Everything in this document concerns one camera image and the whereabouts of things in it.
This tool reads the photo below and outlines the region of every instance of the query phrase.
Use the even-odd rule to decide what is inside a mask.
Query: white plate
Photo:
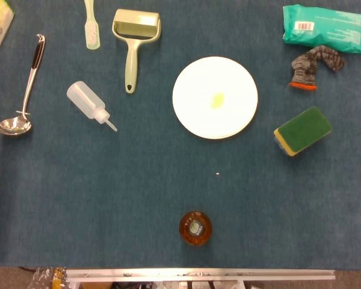
[[[249,72],[224,57],[201,58],[178,76],[173,90],[177,118],[193,134],[219,139],[244,129],[257,109]]]

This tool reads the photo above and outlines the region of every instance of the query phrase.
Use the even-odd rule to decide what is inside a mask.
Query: plastic squeeze bottle
[[[67,90],[68,98],[89,118],[99,123],[107,123],[110,128],[117,128],[108,120],[110,114],[104,102],[84,82],[77,81]]]

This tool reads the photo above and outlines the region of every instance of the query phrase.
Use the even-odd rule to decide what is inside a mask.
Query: bottle nozzle
[[[118,129],[116,128],[116,126],[114,126],[108,119],[106,119],[105,122],[110,126],[110,128],[112,128],[112,129],[115,130],[115,131],[118,131]]]

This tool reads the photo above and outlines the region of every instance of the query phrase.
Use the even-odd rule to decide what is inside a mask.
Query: sock
[[[294,70],[290,85],[305,90],[316,90],[315,72],[317,61],[322,60],[333,71],[339,71],[345,65],[341,54],[325,45],[314,47],[292,61]]]

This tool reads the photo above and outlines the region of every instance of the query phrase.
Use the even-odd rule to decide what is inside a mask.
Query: sponge
[[[291,157],[332,131],[318,107],[310,107],[274,131],[279,146]]]

